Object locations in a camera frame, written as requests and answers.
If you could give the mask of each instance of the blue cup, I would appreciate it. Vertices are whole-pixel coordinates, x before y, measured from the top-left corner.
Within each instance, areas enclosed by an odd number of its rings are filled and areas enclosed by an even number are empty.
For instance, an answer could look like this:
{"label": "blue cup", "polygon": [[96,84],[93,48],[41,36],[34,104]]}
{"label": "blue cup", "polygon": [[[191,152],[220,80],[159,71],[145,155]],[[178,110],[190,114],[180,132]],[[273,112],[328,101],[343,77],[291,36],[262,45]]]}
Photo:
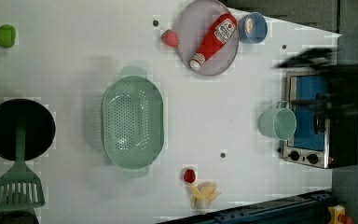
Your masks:
{"label": "blue cup", "polygon": [[[249,19],[253,22],[253,29],[250,33],[247,33],[246,22]],[[238,31],[240,32],[240,42],[245,44],[261,43],[266,38],[268,32],[266,19],[260,13],[252,12],[238,22]]]}

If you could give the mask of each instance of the ketchup bottle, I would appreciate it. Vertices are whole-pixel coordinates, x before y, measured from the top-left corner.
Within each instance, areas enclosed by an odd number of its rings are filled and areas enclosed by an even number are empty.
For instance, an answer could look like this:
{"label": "ketchup bottle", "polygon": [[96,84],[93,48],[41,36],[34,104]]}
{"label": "ketchup bottle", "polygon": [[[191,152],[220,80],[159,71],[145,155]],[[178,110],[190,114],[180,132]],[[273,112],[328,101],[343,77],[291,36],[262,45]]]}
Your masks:
{"label": "ketchup bottle", "polygon": [[206,61],[225,46],[235,29],[237,29],[237,20],[231,13],[221,15],[204,37],[196,55],[190,62],[190,67],[195,71],[199,70]]}

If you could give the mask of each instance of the colander handle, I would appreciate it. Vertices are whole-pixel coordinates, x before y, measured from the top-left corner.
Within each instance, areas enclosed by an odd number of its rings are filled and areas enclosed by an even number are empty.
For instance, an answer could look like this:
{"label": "colander handle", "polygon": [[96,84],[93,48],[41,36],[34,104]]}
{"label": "colander handle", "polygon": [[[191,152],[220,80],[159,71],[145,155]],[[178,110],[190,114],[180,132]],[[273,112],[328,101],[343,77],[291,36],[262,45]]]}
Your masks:
{"label": "colander handle", "polygon": [[127,177],[128,179],[135,179],[135,178],[139,178],[139,177],[144,177],[149,173],[149,166],[146,166],[144,168],[140,168],[140,169],[124,169],[123,170],[123,175],[125,177]]}
{"label": "colander handle", "polygon": [[123,69],[121,69],[120,72],[121,78],[132,77],[132,76],[146,78],[146,70],[144,70],[142,67],[137,67],[137,66],[126,66],[123,67]]}

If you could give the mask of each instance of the oven knob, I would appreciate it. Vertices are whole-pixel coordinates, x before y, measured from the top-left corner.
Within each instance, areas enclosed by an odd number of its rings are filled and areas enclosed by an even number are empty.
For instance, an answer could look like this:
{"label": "oven knob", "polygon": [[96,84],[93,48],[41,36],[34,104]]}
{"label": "oven knob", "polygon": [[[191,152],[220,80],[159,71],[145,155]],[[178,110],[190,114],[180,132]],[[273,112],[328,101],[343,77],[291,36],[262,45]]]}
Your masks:
{"label": "oven knob", "polygon": [[319,159],[318,159],[318,156],[315,155],[315,154],[310,154],[308,157],[307,157],[308,161],[310,162],[310,164],[314,165],[316,163],[318,163]]}
{"label": "oven knob", "polygon": [[290,159],[292,159],[293,161],[298,161],[298,158],[300,158],[300,154],[298,154],[298,152],[296,151],[292,151],[289,154]]}

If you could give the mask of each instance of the table surface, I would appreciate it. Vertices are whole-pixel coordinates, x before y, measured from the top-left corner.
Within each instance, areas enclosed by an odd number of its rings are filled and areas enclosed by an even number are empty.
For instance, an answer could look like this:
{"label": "table surface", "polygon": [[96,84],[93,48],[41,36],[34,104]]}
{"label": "table surface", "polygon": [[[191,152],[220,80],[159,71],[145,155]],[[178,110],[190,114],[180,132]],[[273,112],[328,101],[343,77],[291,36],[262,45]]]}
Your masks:
{"label": "table surface", "polygon": [[[215,77],[189,70],[161,45],[191,0],[0,0],[0,25],[18,31],[0,49],[0,103],[33,99],[53,114],[53,146],[28,164],[41,177],[41,223],[156,223],[194,216],[180,178],[193,167],[198,182],[222,194],[212,211],[331,188],[331,170],[279,158],[277,140],[257,130],[262,111],[282,98],[275,63],[309,47],[334,47],[337,35],[268,19],[260,45],[239,45],[234,63]],[[246,12],[231,9],[240,19]],[[164,97],[165,146],[143,178],[126,179],[106,156],[100,107],[127,65],[142,66]],[[226,152],[224,159],[220,153]],[[0,176],[12,162],[0,158]]]}

